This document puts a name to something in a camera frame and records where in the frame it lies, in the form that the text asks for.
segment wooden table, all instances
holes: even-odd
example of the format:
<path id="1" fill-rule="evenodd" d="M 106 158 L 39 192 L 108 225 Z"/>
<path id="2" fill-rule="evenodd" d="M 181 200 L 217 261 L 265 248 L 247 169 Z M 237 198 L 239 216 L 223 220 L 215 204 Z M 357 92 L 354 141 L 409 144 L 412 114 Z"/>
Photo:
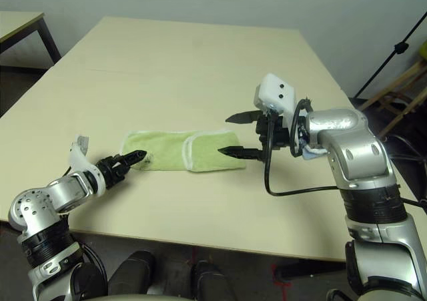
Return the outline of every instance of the wooden table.
<path id="1" fill-rule="evenodd" d="M 41 12 L 0 11 L 0 53 L 26 38 L 32 32 L 39 32 L 54 63 L 61 59 Z"/>
<path id="2" fill-rule="evenodd" d="M 298 31 L 106 17 L 1 119 L 0 218 L 11 200 L 45 186 L 67 168 L 76 134 L 90 137 L 88 158 L 119 151 L 133 130 L 233 129 L 260 147 L 255 125 L 231 114 L 254 109 L 256 86 L 275 73 L 314 109 L 351 107 Z M 338 191 L 286 198 L 264 189 L 263 164 L 191 173 L 131 170 L 125 182 L 70 215 L 70 227 L 234 250 L 343 260 L 350 240 Z M 397 173 L 404 197 L 413 198 Z M 304 161 L 275 151 L 272 189 L 330 186 L 326 158 Z M 424 247 L 424 212 L 408 206 Z"/>

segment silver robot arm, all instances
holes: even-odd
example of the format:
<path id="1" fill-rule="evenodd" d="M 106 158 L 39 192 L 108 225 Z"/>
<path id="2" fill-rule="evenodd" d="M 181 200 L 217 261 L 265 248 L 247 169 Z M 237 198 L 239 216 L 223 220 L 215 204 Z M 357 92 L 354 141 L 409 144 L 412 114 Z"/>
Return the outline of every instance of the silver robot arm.
<path id="1" fill-rule="evenodd" d="M 355 109 L 313 111 L 310 101 L 296 105 L 294 88 L 268 74 L 256 89 L 259 111 L 226 121 L 257 121 L 262 150 L 219 149 L 223 154 L 265 162 L 268 193 L 287 196 L 338 188 L 354 240 L 346 244 L 348 280 L 359 300 L 427 299 L 427 263 L 414 220 L 405 210 L 396 176 L 381 142 Z M 269 186 L 272 149 L 289 146 L 294 157 L 326 154 L 336 187 L 275 193 Z"/>
<path id="2" fill-rule="evenodd" d="M 348 279 L 360 300 L 427 296 L 427 263 L 412 216 L 406 213 L 390 159 L 355 109 L 313 111 L 310 147 L 328 151 L 332 174 L 354 238 L 346 244 Z"/>
<path id="3" fill-rule="evenodd" d="M 93 165 L 85 157 L 87 143 L 86 137 L 78 137 L 71 145 L 69 163 L 74 172 L 45 188 L 20 193 L 11 204 L 9 222 L 22 231 L 17 240 L 32 267 L 28 276 L 34 300 L 85 300 L 106 293 L 98 268 L 83 261 L 82 246 L 69 233 L 66 213 L 124 180 L 146 152 L 107 157 Z"/>

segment green towel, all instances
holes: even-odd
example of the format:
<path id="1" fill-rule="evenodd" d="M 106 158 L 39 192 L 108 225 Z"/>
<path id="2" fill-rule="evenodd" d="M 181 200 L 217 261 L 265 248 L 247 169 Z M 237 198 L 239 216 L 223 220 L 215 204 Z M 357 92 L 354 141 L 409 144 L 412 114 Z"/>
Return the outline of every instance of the green towel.
<path id="1" fill-rule="evenodd" d="M 239 145 L 232 131 L 139 131 L 126 137 L 121 153 L 147 151 L 144 160 L 133 166 L 139 170 L 207 172 L 245 168 L 244 160 L 218 151 L 229 145 Z"/>

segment dark floor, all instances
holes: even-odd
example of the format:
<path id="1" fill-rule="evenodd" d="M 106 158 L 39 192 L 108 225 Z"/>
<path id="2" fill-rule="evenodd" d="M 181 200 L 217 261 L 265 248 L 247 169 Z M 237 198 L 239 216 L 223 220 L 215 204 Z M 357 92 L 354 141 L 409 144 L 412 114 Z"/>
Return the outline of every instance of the dark floor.
<path id="1" fill-rule="evenodd" d="M 0 115 L 5 113 L 39 78 L 40 75 L 37 74 L 27 75 L 0 71 Z M 367 115 L 374 131 L 378 131 L 384 126 L 384 122 L 387 120 L 383 117 L 376 119 L 378 115 L 375 113 L 367 113 Z M 413 179 L 414 173 L 409 173 L 408 183 L 413 190 L 421 193 L 422 187 L 417 185 L 419 180 Z M 272 269 L 280 265 L 293 264 L 298 261 L 297 259 L 166 244 L 149 240 L 88 234 L 76 234 L 75 236 L 99 254 L 105 264 L 108 277 L 134 251 L 151 251 L 157 259 L 157 268 L 153 286 L 149 290 L 150 294 L 188 298 L 191 265 L 196 260 L 205 259 L 212 261 L 222 269 L 231 281 L 239 300 L 325 300 L 326 292 L 331 288 L 339 288 L 355 298 L 344 272 L 292 280 L 290 286 L 286 287 L 275 282 Z M 16 237 L 15 232 L 4 224 L 1 225 L 0 300 L 32 300 L 31 285 L 26 275 L 29 266 L 16 242 Z"/>

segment wooden stand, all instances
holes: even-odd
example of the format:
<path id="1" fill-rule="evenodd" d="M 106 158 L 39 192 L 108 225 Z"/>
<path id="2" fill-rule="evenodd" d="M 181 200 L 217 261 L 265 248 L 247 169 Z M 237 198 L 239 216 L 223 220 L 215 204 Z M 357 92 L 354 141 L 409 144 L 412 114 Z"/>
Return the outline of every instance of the wooden stand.
<path id="1" fill-rule="evenodd" d="M 401 119 L 403 119 L 406 114 L 413 111 L 417 106 L 421 105 L 425 99 L 427 99 L 427 86 L 424 87 L 424 89 L 422 89 L 414 99 L 410 99 L 408 96 L 404 95 L 405 92 L 413 88 L 415 83 L 425 75 L 427 75 L 427 61 L 422 59 L 405 71 L 389 86 L 385 87 L 358 108 L 360 111 L 363 111 L 373 103 L 379 101 L 381 106 L 378 108 L 378 111 L 387 109 L 396 115 L 396 117 L 378 134 L 378 137 L 383 138 Z M 404 84 L 401 89 L 394 91 L 396 87 L 402 85 L 405 81 L 407 81 L 407 83 Z M 392 102 L 395 99 L 401 99 L 407 103 L 407 106 L 403 111 L 396 109 L 392 105 Z"/>

